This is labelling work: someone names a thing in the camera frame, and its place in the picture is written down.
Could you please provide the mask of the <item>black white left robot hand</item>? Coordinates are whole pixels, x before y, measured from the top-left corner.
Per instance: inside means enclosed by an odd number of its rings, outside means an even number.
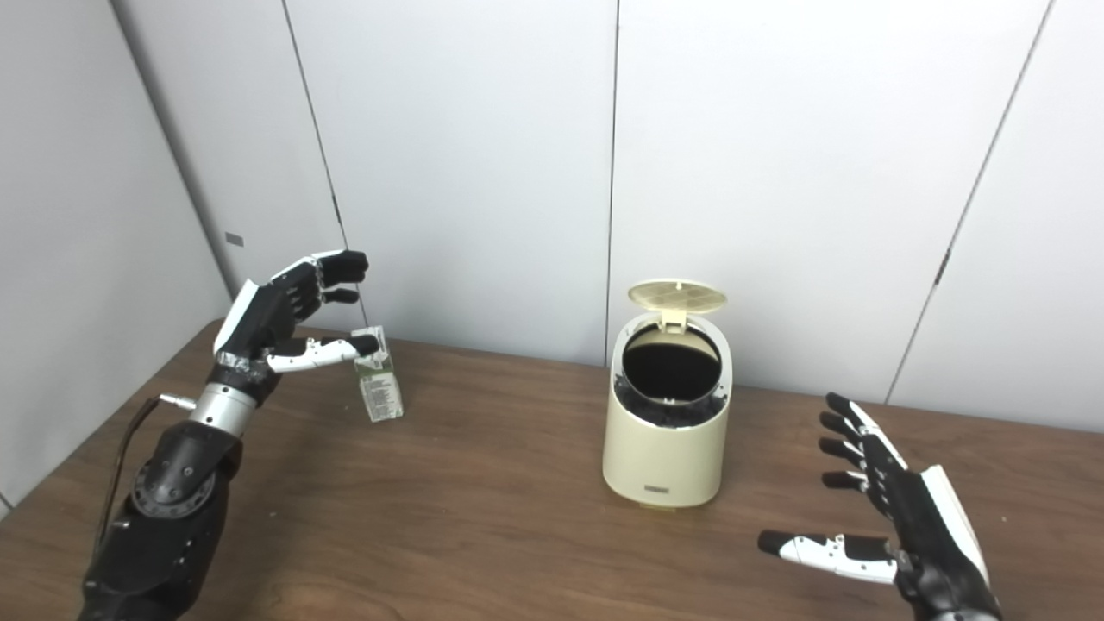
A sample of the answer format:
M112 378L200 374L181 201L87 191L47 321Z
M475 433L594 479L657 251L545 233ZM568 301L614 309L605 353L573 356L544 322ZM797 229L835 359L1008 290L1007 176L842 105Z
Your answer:
M217 330L216 361L208 381L263 406L284 373L378 352L379 338L370 334L320 339L294 335L323 305L359 302L352 286L367 278L367 271L364 253L335 250L295 260L261 285L246 280Z

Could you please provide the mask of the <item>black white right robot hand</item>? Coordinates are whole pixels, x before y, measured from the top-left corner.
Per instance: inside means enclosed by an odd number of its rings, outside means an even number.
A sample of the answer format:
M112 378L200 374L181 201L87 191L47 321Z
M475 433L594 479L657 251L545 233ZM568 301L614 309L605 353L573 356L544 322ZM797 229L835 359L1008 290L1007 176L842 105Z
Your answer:
M850 464L825 472L825 487L859 492L894 527L895 539L763 530L762 552L825 573L895 586L916 620L1001 620L981 544L941 465L909 469L887 432L862 406L825 396L825 455Z

